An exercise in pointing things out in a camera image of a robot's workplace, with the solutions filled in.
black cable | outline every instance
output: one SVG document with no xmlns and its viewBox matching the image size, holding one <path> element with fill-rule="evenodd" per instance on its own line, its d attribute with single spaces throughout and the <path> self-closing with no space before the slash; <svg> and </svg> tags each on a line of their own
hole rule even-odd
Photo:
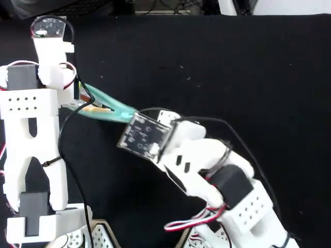
<svg viewBox="0 0 331 248">
<path fill-rule="evenodd" d="M 67 26 L 70 28 L 70 31 L 71 31 L 71 43 L 74 44 L 74 38 L 75 38 L 75 31 L 74 31 L 74 27 L 73 25 L 67 21 L 66 19 L 63 19 L 61 17 L 58 17 L 56 15 L 43 15 L 41 17 L 38 17 L 36 18 L 33 23 L 31 24 L 30 26 L 30 29 L 31 29 L 31 33 L 32 35 L 35 35 L 34 33 L 34 26 L 36 25 L 36 23 L 44 20 L 44 19 L 47 19 L 47 18 L 53 18 L 53 19 L 57 19 L 57 20 L 60 20 L 64 23 L 67 24 Z M 74 53 L 73 54 L 73 60 L 74 60 L 74 65 L 76 66 L 77 68 L 77 59 L 76 59 L 76 54 Z M 90 237 L 90 240 L 91 240 L 91 247 L 94 248 L 94 243 L 93 243 L 93 237 L 92 237 L 92 230 L 91 230 L 91 226 L 89 224 L 89 218 L 88 218 L 88 209 L 87 209 L 87 203 L 86 203 L 86 197 L 85 197 L 85 194 L 83 192 L 83 189 L 82 189 L 82 186 L 81 184 L 79 183 L 79 179 L 76 175 L 76 173 L 74 172 L 74 169 L 73 167 L 71 166 L 70 162 L 67 160 L 67 158 L 65 157 L 64 155 L 64 152 L 63 152 L 63 134 L 64 134 L 64 131 L 68 125 L 68 122 L 69 120 L 78 113 L 78 111 L 80 111 L 81 109 L 83 109 L 84 107 L 92 104 L 94 101 L 95 101 L 95 98 L 94 96 L 92 95 L 92 93 L 89 91 L 89 89 L 86 87 L 86 85 L 84 84 L 84 82 L 80 79 L 79 77 L 79 74 L 77 73 L 77 78 L 78 82 L 80 82 L 83 86 L 83 88 L 86 90 L 88 96 L 90 97 L 90 100 L 84 104 L 82 104 L 81 106 L 79 106 L 77 109 L 75 109 L 74 111 L 72 111 L 67 117 L 66 119 L 64 120 L 64 122 L 62 123 L 61 125 L 61 128 L 60 128 L 60 132 L 59 132 L 59 135 L 58 135 L 58 152 L 59 152 L 59 157 L 58 158 L 62 158 L 64 160 L 64 162 L 66 163 L 66 166 L 68 167 L 68 169 L 70 170 L 71 174 L 72 174 L 72 177 L 77 185 L 77 188 L 78 188 L 78 191 L 82 197 L 82 200 L 83 200 L 83 204 L 84 204 L 84 212 L 85 212 L 85 218 L 86 218 L 86 226 L 87 226 L 87 230 L 88 230 L 88 235 Z M 58 158 L 55 158 L 51 161 L 48 161 L 48 164 L 47 166 L 51 165 L 52 162 L 54 161 L 57 161 Z"/>
<path fill-rule="evenodd" d="M 174 12 L 174 14 L 181 14 L 179 13 L 177 10 L 171 8 L 168 4 L 166 4 L 163 0 L 159 0 L 160 4 L 162 4 L 163 6 L 167 7 L 168 9 L 172 10 Z"/>
<path fill-rule="evenodd" d="M 36 36 L 36 34 L 34 32 L 35 25 L 38 22 L 41 22 L 42 20 L 45 20 L 45 19 L 48 19 L 48 18 L 57 19 L 57 20 L 60 20 L 60 21 L 64 22 L 65 24 L 67 24 L 67 26 L 70 28 L 70 31 L 71 31 L 71 43 L 73 44 L 74 43 L 74 37 L 75 37 L 75 31 L 74 31 L 73 25 L 69 21 L 67 21 L 66 19 L 64 19 L 62 17 L 58 17 L 57 15 L 48 14 L 48 15 L 45 15 L 45 16 L 43 15 L 41 17 L 37 17 L 30 26 L 31 34 Z"/>
<path fill-rule="evenodd" d="M 93 243 L 93 237 L 92 237 L 92 230 L 91 230 L 91 227 L 90 227 L 90 224 L 89 224 L 89 218 L 88 218 L 88 209 L 87 209 L 87 203 L 86 203 L 86 197 L 85 197 L 85 194 L 84 194 L 84 191 L 82 189 L 82 186 L 81 184 L 79 183 L 79 179 L 76 175 L 76 173 L 74 172 L 70 162 L 67 160 L 67 158 L 65 157 L 64 153 L 63 153 L 63 134 L 64 134 L 64 130 L 65 128 L 67 127 L 68 125 L 68 122 L 69 120 L 78 113 L 79 110 L 81 110 L 82 108 L 92 104 L 94 101 L 95 101 L 95 98 L 94 96 L 92 95 L 92 93 L 88 90 L 88 88 L 86 87 L 86 85 L 79 79 L 79 76 L 78 76 L 78 80 L 81 82 L 83 88 L 86 90 L 87 94 L 89 95 L 90 97 L 90 100 L 84 104 L 82 104 L 81 106 L 79 106 L 77 109 L 75 109 L 74 111 L 72 111 L 67 117 L 66 119 L 64 120 L 64 122 L 62 123 L 62 126 L 61 126 L 61 129 L 60 129 L 60 133 L 59 133 L 59 136 L 58 136 L 58 152 L 60 154 L 60 157 L 64 160 L 64 162 L 66 163 L 66 166 L 68 167 L 68 169 L 70 170 L 70 173 L 73 177 L 73 179 L 75 180 L 75 183 L 77 185 L 77 188 L 78 188 L 78 191 L 79 193 L 81 194 L 81 197 L 83 199 L 83 204 L 84 204 L 84 212 L 85 212 L 85 218 L 86 218 L 86 225 L 87 225 L 87 230 L 88 230 L 88 234 L 89 234 L 89 237 L 91 239 L 91 247 L 94 248 L 94 243 Z"/>
<path fill-rule="evenodd" d="M 169 109 L 166 109 L 165 107 L 147 107 L 147 108 L 143 108 L 142 110 L 139 110 L 139 112 L 145 112 L 145 111 L 171 111 Z"/>
<path fill-rule="evenodd" d="M 228 234 L 228 231 L 226 230 L 226 228 L 224 227 L 224 225 L 223 225 L 222 223 L 219 222 L 219 224 L 220 224 L 221 227 L 223 228 L 224 233 L 225 233 L 226 237 L 228 238 L 228 241 L 229 241 L 229 248 L 232 248 L 232 242 L 231 242 L 230 236 L 229 236 L 229 234 Z"/>
<path fill-rule="evenodd" d="M 144 13 L 143 15 L 146 15 L 146 14 L 151 13 L 151 12 L 154 10 L 154 8 L 155 8 L 156 3 L 157 3 L 157 0 L 154 0 L 154 2 L 153 2 L 153 4 L 152 4 L 151 8 L 149 9 L 149 11 L 147 11 L 147 12 Z"/>
<path fill-rule="evenodd" d="M 214 122 L 225 124 L 231 130 L 231 132 L 236 136 L 236 138 L 239 140 L 239 142 L 241 143 L 241 145 L 244 147 L 244 149 L 247 151 L 247 153 L 253 159 L 253 162 L 256 165 L 256 167 L 257 167 L 257 169 L 258 169 L 261 177 L 263 178 L 264 183 L 266 184 L 266 186 L 269 189 L 269 192 L 271 194 L 271 198 L 272 198 L 272 200 L 274 202 L 275 212 L 276 212 L 276 214 L 278 216 L 278 219 L 281 220 L 280 208 L 279 208 L 279 204 L 278 204 L 278 201 L 277 201 L 277 198 L 276 198 L 276 195 L 275 195 L 275 192 L 274 192 L 273 188 L 271 187 L 268 179 L 264 175 L 264 172 L 262 170 L 262 167 L 258 163 L 257 159 L 255 158 L 255 156 L 253 155 L 253 153 L 251 152 L 251 150 L 248 148 L 248 146 L 246 145 L 246 143 L 243 141 L 243 139 L 234 130 L 234 128 L 229 123 L 227 123 L 225 120 L 218 119 L 218 118 L 212 118 L 212 117 L 188 116 L 188 117 L 182 117 L 180 119 L 175 119 L 175 120 L 173 120 L 173 122 L 179 122 L 179 121 L 183 121 L 183 120 L 189 120 L 189 121 L 197 121 L 197 120 L 199 120 L 199 121 L 214 121 Z"/>
<path fill-rule="evenodd" d="M 272 245 L 272 247 L 273 248 L 286 248 L 286 246 L 288 246 L 288 243 L 289 243 L 291 237 L 292 237 L 292 235 L 288 232 L 288 235 L 287 235 L 287 237 L 285 239 L 285 242 L 284 242 L 282 247 L 278 247 L 278 246 L 275 246 L 275 245 Z"/>
</svg>

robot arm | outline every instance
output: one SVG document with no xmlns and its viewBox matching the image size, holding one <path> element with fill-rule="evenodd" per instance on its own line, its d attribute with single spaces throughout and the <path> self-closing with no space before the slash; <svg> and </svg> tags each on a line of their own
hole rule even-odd
<svg viewBox="0 0 331 248">
<path fill-rule="evenodd" d="M 58 151 L 58 109 L 73 102 L 72 82 L 77 74 L 67 62 L 73 44 L 63 41 L 64 30 L 65 23 L 43 19 L 35 25 L 33 36 L 39 63 L 20 60 L 1 69 L 0 111 L 7 147 L 4 193 L 18 212 L 7 220 L 8 243 L 49 242 L 86 227 L 84 205 L 68 204 L 66 165 Z M 29 133 L 29 118 L 36 118 L 35 137 Z M 50 192 L 26 191 L 32 157 L 43 166 Z"/>
<path fill-rule="evenodd" d="M 246 159 L 234 151 L 224 157 L 227 146 L 222 141 L 205 138 L 205 128 L 197 123 L 178 122 L 170 128 L 169 134 L 165 132 L 166 142 L 156 139 L 158 135 L 153 132 L 144 132 L 144 129 L 157 130 L 156 127 L 162 125 L 170 127 L 171 120 L 178 118 L 175 113 L 161 111 L 158 122 L 144 117 L 143 126 L 141 118 L 136 113 L 118 146 L 151 160 L 186 195 L 197 196 L 213 208 L 226 204 L 226 210 L 217 221 L 227 229 L 236 248 L 298 248 L 294 239 L 288 240 L 288 233 L 273 210 L 272 200 L 262 183 L 253 178 L 254 170 Z M 202 176 L 202 172 L 211 177 Z M 224 247 L 207 225 L 194 228 L 211 247 Z"/>
</svg>

circuit board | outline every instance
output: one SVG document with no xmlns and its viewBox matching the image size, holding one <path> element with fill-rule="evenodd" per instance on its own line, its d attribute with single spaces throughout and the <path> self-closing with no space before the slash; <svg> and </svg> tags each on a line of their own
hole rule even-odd
<svg viewBox="0 0 331 248">
<path fill-rule="evenodd" d="M 117 146 L 147 160 L 153 160 L 164 147 L 172 128 L 136 112 Z"/>
<path fill-rule="evenodd" d="M 63 37 L 65 28 L 63 21 L 46 18 L 35 24 L 33 32 L 38 37 Z"/>
</svg>

black table surface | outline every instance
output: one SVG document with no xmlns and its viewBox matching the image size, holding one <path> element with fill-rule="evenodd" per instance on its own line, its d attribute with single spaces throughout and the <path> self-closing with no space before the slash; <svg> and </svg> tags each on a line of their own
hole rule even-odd
<svg viewBox="0 0 331 248">
<path fill-rule="evenodd" d="M 0 23 L 0 65 L 36 60 L 29 23 Z M 331 16 L 73 23 L 84 82 L 137 109 L 162 106 L 227 120 L 264 168 L 285 228 L 301 239 L 301 247 L 328 245 Z M 68 113 L 61 111 L 60 119 Z M 248 158 L 224 127 L 205 126 Z M 123 128 L 77 116 L 66 130 L 65 153 L 94 218 L 110 223 L 123 248 L 173 247 L 181 234 L 165 233 L 163 225 L 192 216 L 203 203 L 186 197 L 152 164 L 116 148 Z M 0 138 L 3 142 L 3 131 Z M 44 187 L 41 172 L 31 166 L 29 189 Z M 68 187 L 70 202 L 79 202 L 70 175 Z M 4 197 L 0 203 L 5 228 Z"/>
</svg>

cable tie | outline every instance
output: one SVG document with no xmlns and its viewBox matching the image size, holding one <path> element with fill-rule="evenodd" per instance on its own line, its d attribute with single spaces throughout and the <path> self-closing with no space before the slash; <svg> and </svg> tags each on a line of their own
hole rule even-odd
<svg viewBox="0 0 331 248">
<path fill-rule="evenodd" d="M 55 159 L 52 159 L 52 160 L 46 161 L 46 162 L 44 162 L 44 163 L 42 164 L 42 167 L 48 167 L 48 166 L 50 166 L 51 164 L 53 164 L 53 163 L 59 161 L 60 159 L 62 159 L 62 157 L 61 157 L 61 156 L 58 156 L 58 157 L 55 158 Z"/>
</svg>

